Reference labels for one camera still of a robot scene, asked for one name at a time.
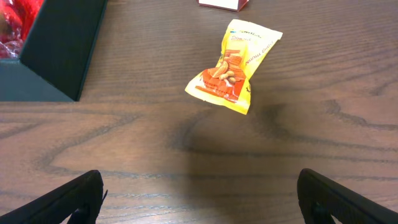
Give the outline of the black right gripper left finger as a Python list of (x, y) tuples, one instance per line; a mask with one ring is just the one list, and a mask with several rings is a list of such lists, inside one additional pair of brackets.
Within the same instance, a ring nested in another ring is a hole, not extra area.
[(53, 191), (1, 216), (1, 223), (95, 224), (107, 192), (98, 170), (90, 170)]

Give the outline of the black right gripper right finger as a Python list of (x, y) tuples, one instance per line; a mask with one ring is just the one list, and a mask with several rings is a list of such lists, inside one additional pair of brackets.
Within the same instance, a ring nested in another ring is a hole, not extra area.
[(397, 212), (338, 184), (311, 169), (302, 169), (297, 196), (306, 224), (397, 223)]

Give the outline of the dark green box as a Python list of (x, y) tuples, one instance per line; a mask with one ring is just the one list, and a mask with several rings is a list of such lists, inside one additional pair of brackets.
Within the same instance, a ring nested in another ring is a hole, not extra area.
[(78, 101), (107, 0), (45, 0), (17, 59), (1, 60), (1, 101)]

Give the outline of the red Hacks candy bag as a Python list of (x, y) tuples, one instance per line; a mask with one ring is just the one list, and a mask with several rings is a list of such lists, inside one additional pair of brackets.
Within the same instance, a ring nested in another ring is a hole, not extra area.
[(1, 58), (18, 58), (44, 0), (1, 0)]

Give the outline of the red Hello Panda box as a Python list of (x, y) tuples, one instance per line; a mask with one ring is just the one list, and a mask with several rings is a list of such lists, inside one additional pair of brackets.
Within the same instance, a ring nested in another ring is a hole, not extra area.
[(197, 0), (200, 6), (239, 12), (249, 0)]

